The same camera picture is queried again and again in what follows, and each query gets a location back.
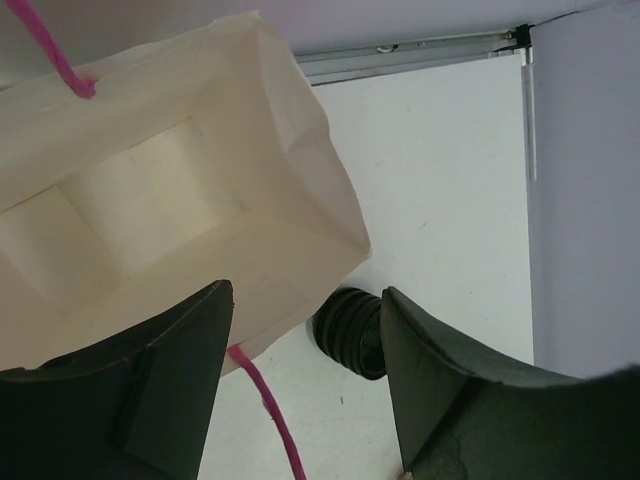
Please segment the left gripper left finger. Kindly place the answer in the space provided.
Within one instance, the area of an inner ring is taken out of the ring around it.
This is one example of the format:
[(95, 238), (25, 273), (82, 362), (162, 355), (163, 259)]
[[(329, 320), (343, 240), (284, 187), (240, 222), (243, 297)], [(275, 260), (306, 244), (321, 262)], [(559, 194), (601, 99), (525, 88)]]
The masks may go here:
[(5, 479), (194, 479), (233, 316), (219, 280), (35, 369), (1, 374)]

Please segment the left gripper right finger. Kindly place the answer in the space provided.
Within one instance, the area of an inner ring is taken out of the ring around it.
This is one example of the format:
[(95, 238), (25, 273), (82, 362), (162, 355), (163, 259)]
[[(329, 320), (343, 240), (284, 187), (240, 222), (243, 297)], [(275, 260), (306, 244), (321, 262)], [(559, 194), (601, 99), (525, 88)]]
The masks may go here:
[(504, 355), (384, 291), (381, 338), (412, 479), (635, 479), (639, 370), (577, 379)]

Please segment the cream and pink paper bag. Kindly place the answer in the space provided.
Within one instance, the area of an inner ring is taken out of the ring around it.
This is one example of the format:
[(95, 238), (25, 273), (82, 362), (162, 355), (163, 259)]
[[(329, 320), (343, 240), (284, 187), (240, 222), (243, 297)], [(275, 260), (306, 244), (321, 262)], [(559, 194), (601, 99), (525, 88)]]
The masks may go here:
[(256, 13), (1, 95), (1, 374), (35, 369), (219, 281), (254, 357), (370, 242), (326, 113)]

